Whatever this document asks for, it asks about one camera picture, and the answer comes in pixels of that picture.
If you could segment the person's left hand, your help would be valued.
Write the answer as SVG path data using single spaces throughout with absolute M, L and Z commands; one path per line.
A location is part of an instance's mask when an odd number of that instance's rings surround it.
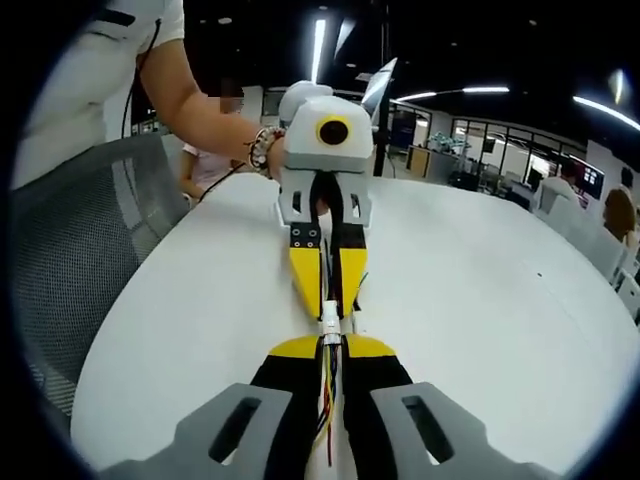
M 276 139 L 267 152 L 267 166 L 269 176 L 277 181 L 281 181 L 281 168 L 284 163 L 284 138 Z

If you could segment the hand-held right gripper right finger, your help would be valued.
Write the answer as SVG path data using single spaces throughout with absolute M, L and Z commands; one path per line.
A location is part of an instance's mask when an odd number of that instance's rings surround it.
M 484 423 L 433 384 L 415 383 L 385 343 L 343 341 L 344 426 L 360 479 L 553 479 L 493 448 Z

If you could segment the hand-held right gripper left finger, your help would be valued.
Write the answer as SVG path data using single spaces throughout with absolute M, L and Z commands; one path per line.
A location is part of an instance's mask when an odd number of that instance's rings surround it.
M 235 383 L 180 420 L 172 442 L 101 479 L 302 479 L 318 424 L 321 346 L 286 341 L 248 384 Z

